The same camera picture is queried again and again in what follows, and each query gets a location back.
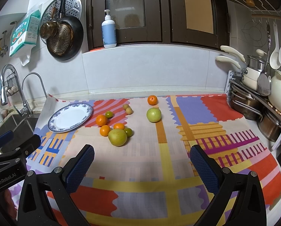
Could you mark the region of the white spoon left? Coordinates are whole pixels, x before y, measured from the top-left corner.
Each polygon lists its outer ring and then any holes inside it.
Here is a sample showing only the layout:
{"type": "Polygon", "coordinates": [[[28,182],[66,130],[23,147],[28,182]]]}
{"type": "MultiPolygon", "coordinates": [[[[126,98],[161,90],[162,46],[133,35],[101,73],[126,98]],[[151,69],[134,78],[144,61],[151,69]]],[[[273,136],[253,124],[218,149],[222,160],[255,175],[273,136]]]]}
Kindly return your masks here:
{"type": "Polygon", "coordinates": [[[279,35],[278,26],[276,22],[273,22],[274,38],[275,38],[275,48],[270,55],[270,66],[272,69],[279,69],[281,64],[279,62],[279,35]]]}

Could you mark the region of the blue white soap dispenser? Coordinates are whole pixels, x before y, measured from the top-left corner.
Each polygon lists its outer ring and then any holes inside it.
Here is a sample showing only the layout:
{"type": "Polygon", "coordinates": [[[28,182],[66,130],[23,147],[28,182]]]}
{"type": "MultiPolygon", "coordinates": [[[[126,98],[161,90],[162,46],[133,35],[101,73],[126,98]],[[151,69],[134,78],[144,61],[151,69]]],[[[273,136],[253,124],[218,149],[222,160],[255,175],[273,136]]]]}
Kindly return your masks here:
{"type": "Polygon", "coordinates": [[[106,9],[105,20],[102,22],[102,38],[104,48],[113,48],[117,45],[115,22],[111,19],[110,10],[106,9]]]}

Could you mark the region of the steel spatula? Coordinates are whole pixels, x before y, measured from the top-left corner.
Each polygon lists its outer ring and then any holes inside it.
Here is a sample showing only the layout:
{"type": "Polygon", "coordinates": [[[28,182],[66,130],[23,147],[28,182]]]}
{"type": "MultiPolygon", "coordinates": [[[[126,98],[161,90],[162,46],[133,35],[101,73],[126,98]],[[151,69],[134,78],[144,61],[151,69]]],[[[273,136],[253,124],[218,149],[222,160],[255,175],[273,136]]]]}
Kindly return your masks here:
{"type": "Polygon", "coordinates": [[[268,74],[268,69],[269,69],[269,59],[270,59],[270,47],[271,47],[271,32],[270,32],[270,24],[268,21],[267,23],[267,59],[266,59],[266,64],[260,73],[258,80],[257,80],[257,92],[261,96],[268,96],[271,93],[271,84],[269,81],[269,74],[268,74]]]}

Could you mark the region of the colourful patterned table mat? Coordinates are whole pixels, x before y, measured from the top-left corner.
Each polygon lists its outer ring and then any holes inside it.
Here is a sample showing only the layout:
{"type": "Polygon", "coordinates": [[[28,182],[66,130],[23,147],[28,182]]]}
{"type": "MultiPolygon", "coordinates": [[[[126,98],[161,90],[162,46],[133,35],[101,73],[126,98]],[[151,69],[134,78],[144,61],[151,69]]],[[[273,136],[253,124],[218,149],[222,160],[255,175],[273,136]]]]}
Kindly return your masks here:
{"type": "Polygon", "coordinates": [[[49,96],[36,124],[41,145],[27,160],[28,169],[49,173],[74,157],[84,145],[95,157],[72,199],[91,225],[192,225],[212,199],[189,159],[200,145],[222,167],[234,173],[258,174],[267,223],[281,217],[281,168],[262,135],[226,96],[167,96],[158,100],[162,118],[148,121],[144,98],[90,101],[90,119],[75,131],[56,134],[49,118],[67,101],[49,96]],[[123,105],[133,113],[128,115],[123,105]],[[107,125],[122,123],[133,136],[120,147],[100,135],[95,119],[112,111],[107,125]]]}

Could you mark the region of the small brown longan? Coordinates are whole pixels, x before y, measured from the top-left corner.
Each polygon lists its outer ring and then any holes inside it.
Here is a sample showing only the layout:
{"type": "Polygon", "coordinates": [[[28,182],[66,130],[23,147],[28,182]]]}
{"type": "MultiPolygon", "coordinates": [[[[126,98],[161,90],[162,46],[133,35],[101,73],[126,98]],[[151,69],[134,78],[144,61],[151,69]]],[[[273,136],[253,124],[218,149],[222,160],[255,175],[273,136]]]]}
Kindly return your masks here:
{"type": "Polygon", "coordinates": [[[126,113],[127,113],[128,115],[131,115],[131,114],[133,113],[132,108],[128,107],[128,108],[126,109],[126,113]]]}
{"type": "Polygon", "coordinates": [[[128,104],[124,104],[123,105],[123,109],[126,110],[127,108],[129,108],[129,105],[128,104]]]}

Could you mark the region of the small green lime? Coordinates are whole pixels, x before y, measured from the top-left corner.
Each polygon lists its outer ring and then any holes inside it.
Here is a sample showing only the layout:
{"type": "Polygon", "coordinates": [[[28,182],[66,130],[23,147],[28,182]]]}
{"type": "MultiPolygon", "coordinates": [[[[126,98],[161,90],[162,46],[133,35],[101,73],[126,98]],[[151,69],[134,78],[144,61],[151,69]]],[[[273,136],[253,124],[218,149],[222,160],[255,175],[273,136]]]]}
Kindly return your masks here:
{"type": "Polygon", "coordinates": [[[130,138],[133,136],[133,130],[131,128],[125,128],[124,131],[125,131],[127,137],[130,138]]]}
{"type": "Polygon", "coordinates": [[[112,118],[112,117],[114,116],[114,114],[113,114],[112,111],[107,111],[107,112],[105,113],[105,116],[106,116],[107,118],[112,118]]]}

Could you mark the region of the blue white porcelain plate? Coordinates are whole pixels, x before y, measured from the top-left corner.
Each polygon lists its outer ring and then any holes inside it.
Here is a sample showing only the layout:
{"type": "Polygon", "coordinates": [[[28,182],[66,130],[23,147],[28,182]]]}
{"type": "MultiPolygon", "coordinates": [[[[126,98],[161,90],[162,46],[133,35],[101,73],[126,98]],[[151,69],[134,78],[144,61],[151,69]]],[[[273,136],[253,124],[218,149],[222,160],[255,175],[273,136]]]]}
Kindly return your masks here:
{"type": "Polygon", "coordinates": [[[47,126],[54,133],[65,133],[80,127],[90,118],[93,108],[87,103],[69,104],[57,112],[49,119],[47,126]]]}

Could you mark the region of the chrome kitchen faucet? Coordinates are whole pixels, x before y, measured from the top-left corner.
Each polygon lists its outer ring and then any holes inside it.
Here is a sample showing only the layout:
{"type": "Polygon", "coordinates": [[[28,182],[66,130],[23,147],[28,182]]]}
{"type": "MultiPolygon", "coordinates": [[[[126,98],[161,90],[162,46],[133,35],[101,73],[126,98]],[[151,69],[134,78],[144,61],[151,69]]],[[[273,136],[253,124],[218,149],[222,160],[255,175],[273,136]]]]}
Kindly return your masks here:
{"type": "Polygon", "coordinates": [[[20,116],[31,116],[33,114],[33,111],[31,110],[30,105],[25,98],[23,89],[20,85],[18,73],[15,67],[11,64],[6,64],[1,71],[0,80],[1,80],[1,105],[5,106],[8,103],[8,97],[18,92],[21,97],[23,108],[19,110],[16,108],[15,105],[13,106],[13,108],[17,111],[17,113],[20,116]],[[7,70],[11,71],[10,78],[5,77],[5,73],[7,70]]]}

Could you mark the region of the small green lime front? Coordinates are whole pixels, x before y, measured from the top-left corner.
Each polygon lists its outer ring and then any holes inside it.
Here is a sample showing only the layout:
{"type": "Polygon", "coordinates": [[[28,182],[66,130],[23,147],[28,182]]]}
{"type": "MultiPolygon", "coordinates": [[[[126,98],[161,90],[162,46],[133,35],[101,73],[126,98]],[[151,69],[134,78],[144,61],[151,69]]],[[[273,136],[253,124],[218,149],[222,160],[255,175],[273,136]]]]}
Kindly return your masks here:
{"type": "Polygon", "coordinates": [[[125,128],[124,131],[125,131],[127,137],[130,138],[133,136],[133,130],[131,128],[125,128]]]}

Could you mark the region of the large green apple front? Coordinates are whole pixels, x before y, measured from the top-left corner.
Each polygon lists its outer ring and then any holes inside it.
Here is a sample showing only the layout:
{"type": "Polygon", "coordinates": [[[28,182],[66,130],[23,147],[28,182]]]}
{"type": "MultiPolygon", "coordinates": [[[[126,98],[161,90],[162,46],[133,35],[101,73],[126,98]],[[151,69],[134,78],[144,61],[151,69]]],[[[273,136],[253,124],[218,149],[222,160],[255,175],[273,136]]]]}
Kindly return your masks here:
{"type": "Polygon", "coordinates": [[[113,129],[108,133],[108,139],[112,145],[120,147],[127,142],[127,134],[122,129],[113,129]]]}

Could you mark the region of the steel pot on rack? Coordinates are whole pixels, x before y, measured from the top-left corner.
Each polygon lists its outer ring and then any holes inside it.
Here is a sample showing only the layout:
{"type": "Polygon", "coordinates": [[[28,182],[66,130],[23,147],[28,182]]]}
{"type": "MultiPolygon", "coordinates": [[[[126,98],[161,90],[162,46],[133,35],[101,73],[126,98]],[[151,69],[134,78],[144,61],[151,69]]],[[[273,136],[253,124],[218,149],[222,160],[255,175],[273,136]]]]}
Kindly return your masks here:
{"type": "Polygon", "coordinates": [[[262,104],[250,93],[231,84],[230,106],[248,120],[262,121],[262,104]]]}

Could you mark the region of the green apple back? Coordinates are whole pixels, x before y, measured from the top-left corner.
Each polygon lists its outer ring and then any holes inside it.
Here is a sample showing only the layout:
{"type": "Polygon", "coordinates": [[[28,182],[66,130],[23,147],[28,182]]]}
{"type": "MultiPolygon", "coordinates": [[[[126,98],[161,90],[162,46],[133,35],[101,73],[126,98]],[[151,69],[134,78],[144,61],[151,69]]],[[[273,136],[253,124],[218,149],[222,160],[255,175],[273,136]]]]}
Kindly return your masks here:
{"type": "Polygon", "coordinates": [[[161,119],[161,111],[159,108],[150,108],[147,110],[147,119],[152,122],[156,123],[161,119]]]}

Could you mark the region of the orange mandarin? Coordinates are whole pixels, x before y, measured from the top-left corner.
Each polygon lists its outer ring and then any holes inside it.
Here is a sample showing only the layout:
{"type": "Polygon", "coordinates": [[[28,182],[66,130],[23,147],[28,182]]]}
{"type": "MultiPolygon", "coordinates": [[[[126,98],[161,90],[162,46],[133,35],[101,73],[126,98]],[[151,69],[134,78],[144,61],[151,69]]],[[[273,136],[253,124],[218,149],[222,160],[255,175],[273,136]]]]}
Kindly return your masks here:
{"type": "Polygon", "coordinates": [[[100,128],[100,135],[103,136],[103,137],[107,137],[110,131],[111,131],[110,126],[103,125],[100,128]]]}
{"type": "Polygon", "coordinates": [[[104,125],[106,125],[108,123],[108,118],[101,114],[101,115],[98,115],[95,119],[95,123],[99,126],[99,127],[102,127],[104,125]]]}
{"type": "Polygon", "coordinates": [[[125,129],[125,125],[122,124],[122,123],[116,123],[113,125],[113,128],[114,129],[121,129],[121,130],[124,130],[125,129]]]}
{"type": "Polygon", "coordinates": [[[154,105],[158,104],[158,98],[155,95],[150,95],[147,98],[147,102],[150,106],[154,106],[154,105]]]}

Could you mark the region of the thin curved steel faucet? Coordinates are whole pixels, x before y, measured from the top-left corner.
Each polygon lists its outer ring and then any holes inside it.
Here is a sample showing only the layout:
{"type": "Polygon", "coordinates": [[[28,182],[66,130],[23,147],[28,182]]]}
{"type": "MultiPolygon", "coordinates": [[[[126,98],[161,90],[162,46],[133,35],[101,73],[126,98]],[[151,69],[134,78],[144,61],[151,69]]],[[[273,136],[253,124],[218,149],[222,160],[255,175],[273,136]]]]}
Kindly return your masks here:
{"type": "Polygon", "coordinates": [[[30,92],[30,96],[32,98],[38,98],[36,96],[36,93],[38,91],[37,83],[40,84],[40,87],[42,89],[41,96],[47,98],[47,92],[46,92],[42,77],[40,74],[38,74],[36,72],[30,72],[30,73],[26,74],[23,78],[21,87],[22,87],[22,89],[24,89],[24,87],[27,86],[27,88],[30,92]]]}

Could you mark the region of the small green lime back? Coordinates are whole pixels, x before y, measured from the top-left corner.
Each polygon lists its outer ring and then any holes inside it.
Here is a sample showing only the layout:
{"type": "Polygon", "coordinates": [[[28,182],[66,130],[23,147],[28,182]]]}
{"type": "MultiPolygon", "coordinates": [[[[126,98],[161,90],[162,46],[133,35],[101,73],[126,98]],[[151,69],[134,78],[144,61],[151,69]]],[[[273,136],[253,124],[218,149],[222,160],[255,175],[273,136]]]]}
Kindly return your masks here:
{"type": "Polygon", "coordinates": [[[112,117],[114,116],[114,114],[113,114],[112,111],[107,111],[107,112],[105,113],[105,116],[106,116],[107,118],[112,118],[112,117]]]}

